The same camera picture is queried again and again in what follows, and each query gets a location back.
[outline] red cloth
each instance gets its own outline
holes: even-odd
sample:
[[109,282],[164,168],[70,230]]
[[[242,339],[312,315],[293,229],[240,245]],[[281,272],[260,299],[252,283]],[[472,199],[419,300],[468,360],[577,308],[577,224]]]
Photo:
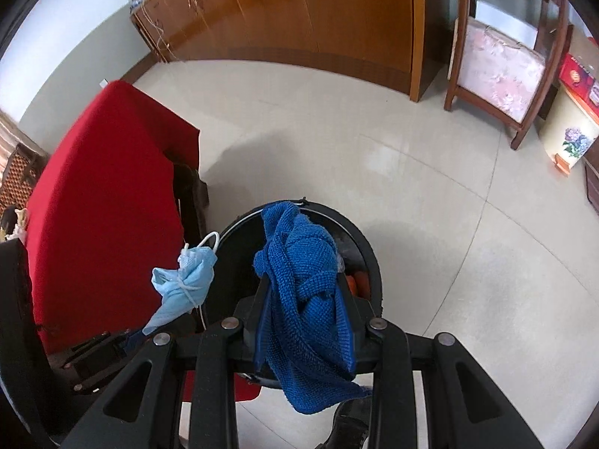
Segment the red cloth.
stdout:
[[[143,327],[156,311],[152,268],[177,268],[183,244],[172,161],[197,169],[199,134],[122,81],[68,131],[28,202],[34,317],[47,353]],[[258,393],[236,383],[238,400]]]

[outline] metal screw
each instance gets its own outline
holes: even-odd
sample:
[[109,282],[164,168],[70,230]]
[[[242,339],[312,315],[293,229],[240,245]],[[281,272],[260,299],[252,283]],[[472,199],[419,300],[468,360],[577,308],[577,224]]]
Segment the metal screw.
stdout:
[[159,332],[154,336],[154,344],[156,346],[166,346],[171,341],[171,335],[168,332]]
[[370,327],[372,327],[373,329],[376,329],[377,331],[382,331],[383,329],[385,329],[387,327],[387,321],[384,319],[381,319],[380,317],[373,317],[370,322]]
[[221,322],[221,326],[224,329],[235,329],[238,325],[239,319],[237,317],[227,317]]
[[455,343],[455,337],[448,332],[442,332],[439,334],[439,343],[441,343],[443,346],[453,346],[453,343]]

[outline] pink floral cushion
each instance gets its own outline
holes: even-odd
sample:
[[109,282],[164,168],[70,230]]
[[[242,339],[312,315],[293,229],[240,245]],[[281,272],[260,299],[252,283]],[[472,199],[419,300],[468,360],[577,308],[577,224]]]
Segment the pink floral cushion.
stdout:
[[545,69],[545,59],[507,35],[468,19],[457,83],[521,123]]

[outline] tile floor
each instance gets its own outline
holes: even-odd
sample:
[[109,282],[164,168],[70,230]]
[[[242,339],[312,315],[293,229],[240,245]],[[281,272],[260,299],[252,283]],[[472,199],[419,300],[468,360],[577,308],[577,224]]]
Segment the tile floor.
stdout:
[[[385,317],[456,334],[546,449],[562,449],[599,400],[599,217],[581,166],[564,178],[534,130],[513,152],[483,113],[444,112],[444,86],[441,73],[414,104],[242,61],[158,64],[137,82],[201,129],[211,228],[275,199],[337,209],[375,250]],[[333,409],[300,415],[263,389],[237,413],[242,449],[313,449]]]

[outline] cream trash can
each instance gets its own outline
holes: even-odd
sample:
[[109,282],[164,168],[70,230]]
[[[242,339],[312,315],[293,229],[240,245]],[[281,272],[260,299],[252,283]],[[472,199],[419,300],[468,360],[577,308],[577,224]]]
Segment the cream trash can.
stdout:
[[599,136],[599,117],[561,84],[538,136],[557,168],[570,174]]

